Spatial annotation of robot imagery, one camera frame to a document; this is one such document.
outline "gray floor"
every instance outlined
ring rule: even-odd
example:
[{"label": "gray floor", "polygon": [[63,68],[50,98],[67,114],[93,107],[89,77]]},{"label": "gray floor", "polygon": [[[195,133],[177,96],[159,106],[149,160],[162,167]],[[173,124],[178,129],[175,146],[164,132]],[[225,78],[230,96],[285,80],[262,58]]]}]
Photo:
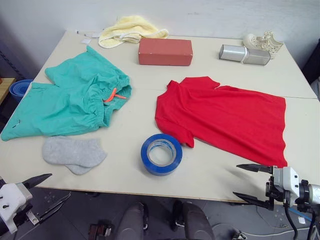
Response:
[{"label": "gray floor", "polygon": [[[66,190],[34,188],[32,190],[32,204],[34,206],[32,211],[34,213],[43,212],[54,201],[67,193]],[[145,240],[185,237],[183,228],[180,228],[177,232],[173,232],[169,228],[168,219],[175,201],[174,198],[113,193],[101,193],[98,197],[93,197],[85,192],[73,191],[71,197],[58,213],[39,225],[23,239],[85,240],[88,239],[90,224],[96,224],[99,220],[111,222],[115,226],[115,230],[125,209],[136,201],[142,201],[149,207],[149,228],[144,236]],[[212,226],[223,223],[214,228],[217,240],[231,240],[235,232],[233,227],[256,235],[268,235],[291,230],[291,227],[287,227],[289,222],[281,206],[276,206],[273,212],[259,208],[260,216],[257,213],[257,208],[252,205],[234,205],[226,202],[197,199],[182,199],[182,201],[190,201],[202,208]],[[309,221],[306,220],[306,224],[299,224],[297,215],[291,213],[291,217],[297,228],[307,228],[309,226]],[[30,222],[20,226],[16,240],[31,228],[32,224]],[[305,240],[307,233],[307,230],[300,230],[298,239]],[[248,240],[289,240],[292,239],[293,233],[266,237],[247,235],[247,237]]]}]

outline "shirt sleeve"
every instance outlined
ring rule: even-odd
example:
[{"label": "shirt sleeve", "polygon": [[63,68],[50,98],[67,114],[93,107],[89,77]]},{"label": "shirt sleeve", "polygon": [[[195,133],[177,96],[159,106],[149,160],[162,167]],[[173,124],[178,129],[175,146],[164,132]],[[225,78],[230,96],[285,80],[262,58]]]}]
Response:
[{"label": "shirt sleeve", "polygon": [[155,121],[158,128],[163,133],[173,136],[179,141],[180,144],[186,144],[190,148],[193,148],[195,146],[194,136],[183,126],[159,117],[156,117]]},{"label": "shirt sleeve", "polygon": [[197,89],[197,90],[210,90],[220,86],[219,82],[213,81],[208,76],[201,77],[186,77],[181,83],[181,86],[185,88]]}]

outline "yellow towel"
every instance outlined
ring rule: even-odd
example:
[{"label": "yellow towel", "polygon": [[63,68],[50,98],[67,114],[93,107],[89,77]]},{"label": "yellow towel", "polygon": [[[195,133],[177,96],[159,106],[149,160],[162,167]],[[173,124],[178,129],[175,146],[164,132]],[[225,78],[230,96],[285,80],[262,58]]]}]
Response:
[{"label": "yellow towel", "polygon": [[168,34],[167,29],[158,30],[141,16],[125,16],[103,30],[98,42],[101,47],[111,49],[124,42],[137,44],[141,38],[165,39]]}]

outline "white table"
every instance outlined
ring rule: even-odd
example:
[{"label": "white table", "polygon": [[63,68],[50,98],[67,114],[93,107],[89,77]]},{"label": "white table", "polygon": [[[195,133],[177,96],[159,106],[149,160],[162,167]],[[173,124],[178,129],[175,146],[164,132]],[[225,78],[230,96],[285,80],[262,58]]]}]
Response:
[{"label": "white table", "polygon": [[[83,36],[66,32],[35,82],[49,83],[47,67],[85,51]],[[107,158],[84,175],[74,175],[66,167],[51,165],[42,158],[44,136],[0,141],[0,176],[7,182],[52,173],[40,186],[79,191],[129,193],[155,196],[239,201],[232,191],[266,198],[266,173],[236,168],[253,163],[247,159],[195,140],[195,147],[183,147],[180,166],[168,176],[148,173],[141,161],[143,142],[160,133],[154,119],[157,96],[170,80],[209,76],[221,85],[256,90],[285,97],[286,143],[284,156],[299,176],[320,184],[320,104],[288,50],[282,47],[276,59],[266,66],[243,65],[218,60],[222,44],[239,45],[240,40],[177,37],[192,41],[193,59],[188,66],[148,66],[138,64],[137,44],[124,43],[103,49],[93,40],[90,46],[131,78],[132,97],[112,115],[110,127],[72,136],[74,139],[100,139]]]}]

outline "gray sock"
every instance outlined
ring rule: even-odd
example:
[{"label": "gray sock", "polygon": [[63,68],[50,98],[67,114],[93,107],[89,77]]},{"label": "gray sock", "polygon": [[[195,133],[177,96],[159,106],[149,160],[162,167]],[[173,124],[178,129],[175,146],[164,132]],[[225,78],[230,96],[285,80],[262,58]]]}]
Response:
[{"label": "gray sock", "polygon": [[48,137],[42,147],[47,163],[66,165],[75,174],[84,174],[100,164],[107,154],[97,139],[74,140],[66,136]]},{"label": "gray sock", "polygon": [[82,175],[89,172],[92,167],[84,167],[79,165],[66,164],[65,165],[71,172],[77,175]]}]

